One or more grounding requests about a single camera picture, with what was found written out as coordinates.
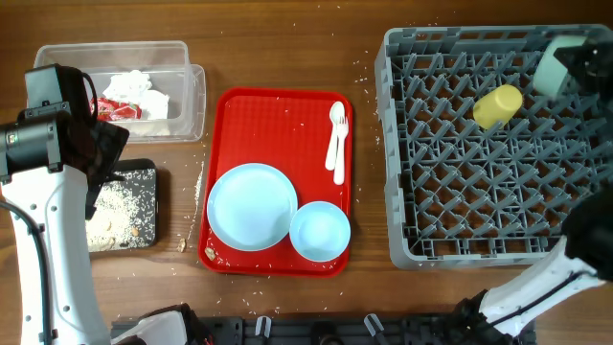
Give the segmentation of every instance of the plastic cutlery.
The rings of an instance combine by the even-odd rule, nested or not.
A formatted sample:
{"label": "plastic cutlery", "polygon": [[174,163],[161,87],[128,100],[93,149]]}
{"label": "plastic cutlery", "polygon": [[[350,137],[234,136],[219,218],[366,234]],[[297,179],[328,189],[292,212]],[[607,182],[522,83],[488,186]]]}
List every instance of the plastic cutlery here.
{"label": "plastic cutlery", "polygon": [[326,169],[334,170],[336,163],[336,143],[338,135],[336,135],[336,126],[339,121],[345,117],[345,106],[341,102],[335,102],[329,109],[329,120],[332,122],[332,134],[329,137],[328,153],[326,153]]}
{"label": "plastic cutlery", "polygon": [[336,152],[336,165],[334,166],[334,183],[342,185],[345,182],[345,139],[349,134],[349,120],[347,117],[341,118],[336,125],[336,135],[338,135],[338,151]]}

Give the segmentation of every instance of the yellow cup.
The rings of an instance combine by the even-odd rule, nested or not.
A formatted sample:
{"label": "yellow cup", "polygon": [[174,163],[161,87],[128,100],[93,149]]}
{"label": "yellow cup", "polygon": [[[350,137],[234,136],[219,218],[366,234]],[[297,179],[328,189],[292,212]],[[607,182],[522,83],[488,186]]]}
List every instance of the yellow cup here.
{"label": "yellow cup", "polygon": [[523,101],[521,92],[515,86],[502,85],[474,105],[472,116],[485,129],[490,129],[496,121],[504,125],[521,108]]}

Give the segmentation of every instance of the red tray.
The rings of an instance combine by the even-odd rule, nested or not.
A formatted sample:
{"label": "red tray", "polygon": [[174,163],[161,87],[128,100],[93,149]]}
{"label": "red tray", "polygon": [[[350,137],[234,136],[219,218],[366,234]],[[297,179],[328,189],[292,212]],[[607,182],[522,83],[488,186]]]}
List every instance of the red tray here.
{"label": "red tray", "polygon": [[[337,186],[324,167],[332,125],[329,109],[345,105],[350,131],[345,142],[345,184]],[[298,207],[311,201],[331,202],[350,215],[352,176],[352,106],[333,92],[234,88],[217,103],[215,132],[198,242],[200,262],[220,273],[332,277],[349,260],[349,248],[327,263],[314,263],[298,254],[289,236],[258,252],[233,249],[211,231],[206,216],[207,198],[216,181],[230,169],[246,163],[277,168],[291,181]],[[213,248],[211,261],[205,248]]]}

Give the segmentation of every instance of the wooden table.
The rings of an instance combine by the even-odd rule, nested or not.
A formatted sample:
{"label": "wooden table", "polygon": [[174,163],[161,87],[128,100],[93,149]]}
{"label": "wooden table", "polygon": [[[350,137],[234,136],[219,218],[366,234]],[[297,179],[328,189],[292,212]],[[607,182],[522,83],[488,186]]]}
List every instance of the wooden table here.
{"label": "wooden table", "polygon": [[[390,262],[383,143],[375,139],[381,133],[374,115],[375,52],[388,29],[409,25],[613,24],[610,13],[603,11],[605,1],[581,5],[553,0],[134,2],[57,0],[61,6],[47,6],[41,0],[5,0],[0,9],[0,123],[14,120],[24,106],[23,73],[45,44],[179,39],[189,46],[192,63],[206,70],[202,141],[132,145],[122,157],[147,157],[159,167],[161,226],[159,242],[150,249],[92,255],[98,302],[108,324],[180,302],[189,303],[201,316],[254,317],[249,311],[274,314],[276,307],[281,312],[277,317],[286,318],[299,313],[450,311],[461,299],[507,282],[522,268],[408,272]],[[363,77],[368,80],[354,82]],[[196,211],[199,218],[202,212],[201,200],[194,200],[194,185],[207,171],[216,101],[222,92],[239,85],[338,91],[352,102],[352,254],[347,269],[336,278],[212,273],[196,255],[198,223],[186,252],[176,251],[179,239],[191,231],[192,222],[185,216]],[[15,344],[20,336],[21,298],[6,212],[0,214],[0,276],[0,343]],[[584,292],[548,311],[538,319],[537,334],[543,345],[610,342],[613,289]]]}

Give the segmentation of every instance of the plastic tray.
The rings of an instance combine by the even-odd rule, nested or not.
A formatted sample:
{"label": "plastic tray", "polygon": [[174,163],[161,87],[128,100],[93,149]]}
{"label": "plastic tray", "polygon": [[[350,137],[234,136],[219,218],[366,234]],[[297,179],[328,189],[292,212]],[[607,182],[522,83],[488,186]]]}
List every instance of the plastic tray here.
{"label": "plastic tray", "polygon": [[[336,186],[324,167],[331,123],[329,109],[345,105],[350,132],[345,148],[345,184]],[[327,263],[313,263],[298,254],[286,236],[271,248],[241,252],[223,244],[211,231],[206,216],[209,192],[230,169],[263,163],[279,169],[292,182],[298,206],[323,200],[350,215],[352,176],[352,107],[343,96],[330,92],[235,88],[217,103],[217,114],[204,210],[198,243],[200,261],[222,273],[331,277],[343,270],[349,248]],[[216,253],[211,261],[204,250]]]}
{"label": "plastic tray", "polygon": [[[405,269],[532,264],[583,198],[610,180],[597,96],[552,102],[533,74],[556,35],[611,39],[601,25],[392,29],[375,60],[392,262]],[[524,94],[481,130],[472,106],[502,84]]]}
{"label": "plastic tray", "polygon": [[47,45],[34,67],[51,63],[79,68],[94,82],[100,97],[116,74],[148,73],[152,89],[170,96],[168,119],[114,121],[130,131],[129,143],[193,142],[202,137],[206,106],[204,70],[190,64],[182,41],[104,42]]}

